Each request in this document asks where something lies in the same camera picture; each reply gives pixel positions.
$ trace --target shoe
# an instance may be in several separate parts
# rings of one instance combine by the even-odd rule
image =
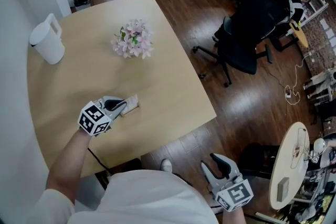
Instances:
[[[216,38],[215,36],[212,36],[212,40],[215,41],[216,43],[219,42],[219,39]]]
[[[168,159],[163,159],[161,162],[161,171],[172,173],[173,165]]]

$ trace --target white cable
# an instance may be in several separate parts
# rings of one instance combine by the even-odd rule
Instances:
[[[286,85],[286,87],[285,87],[285,98],[286,98],[287,103],[289,103],[290,105],[296,105],[296,104],[298,104],[298,103],[300,102],[300,100],[301,100],[299,91],[297,91],[297,92],[294,91],[294,88],[296,87],[296,85],[297,85],[297,83],[298,83],[298,74],[297,74],[296,67],[301,68],[301,67],[303,66],[303,61],[304,61],[305,58],[308,57],[308,56],[309,56],[309,54],[307,54],[306,56],[304,56],[304,58],[302,59],[302,62],[301,62],[301,65],[300,65],[300,66],[295,65],[295,85],[293,86],[293,89],[291,90],[291,88],[290,88],[289,85]],[[286,89],[287,89],[287,87],[289,88],[289,93],[290,93],[290,95],[293,93],[294,96],[299,96],[299,101],[297,101],[296,103],[291,103],[291,102],[289,102],[289,101],[287,100],[287,97],[286,97]]]
[[[319,16],[317,16],[317,18],[316,18],[316,24],[315,24],[314,28],[311,30],[308,40],[311,38],[311,35],[312,35],[313,31],[314,31],[315,28],[317,27],[318,22],[319,22],[319,18],[320,18],[320,16],[321,16],[321,14],[322,14],[322,13],[320,13]],[[317,52],[318,50],[320,50],[320,49],[322,49],[322,48],[324,48],[324,47],[325,47],[325,45],[324,45],[323,47],[320,47],[319,49],[315,50],[315,52]],[[290,105],[296,105],[296,104],[298,104],[298,103],[300,102],[300,100],[301,100],[299,91],[297,91],[296,93],[295,93],[295,91],[294,91],[294,88],[296,87],[296,85],[297,85],[297,83],[298,83],[298,75],[297,75],[296,67],[301,68],[301,67],[303,66],[303,61],[305,60],[305,58],[308,57],[308,56],[311,56],[311,55],[312,55],[312,53],[311,53],[311,52],[308,52],[308,54],[307,54],[306,56],[304,56],[304,58],[302,59],[301,65],[300,65],[300,66],[295,65],[295,85],[293,86],[293,89],[291,90],[291,88],[290,88],[289,85],[286,85],[286,87],[285,87],[285,89],[284,89],[284,91],[285,91],[285,99],[286,99],[287,103],[289,103]],[[287,89],[287,87],[289,88],[289,93],[290,93],[290,95],[293,93],[293,95],[294,95],[295,97],[296,97],[296,96],[299,96],[299,100],[298,100],[297,102],[295,102],[295,103],[291,103],[291,102],[288,101],[287,96],[286,96],[286,89]]]

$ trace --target black trash bin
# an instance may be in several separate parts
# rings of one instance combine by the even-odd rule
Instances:
[[[90,0],[73,0],[76,11],[85,9],[91,6]]]

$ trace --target human arm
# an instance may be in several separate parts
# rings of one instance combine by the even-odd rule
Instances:
[[[303,9],[296,8],[295,13],[293,14],[293,16],[290,19],[290,23],[292,23],[292,21],[296,22],[296,23],[299,23],[302,16],[303,16]]]
[[[222,224],[246,224],[244,212],[242,207],[238,209],[228,212],[226,210],[223,211],[223,222]]]
[[[90,140],[83,129],[76,131],[49,171],[46,189],[59,191],[73,204]]]

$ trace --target black and white marker cube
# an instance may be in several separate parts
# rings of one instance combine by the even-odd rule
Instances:
[[[92,101],[80,111],[78,124],[91,136],[105,132],[111,119]]]
[[[253,192],[247,179],[219,191],[216,195],[216,201],[228,212],[242,207],[252,198]]]

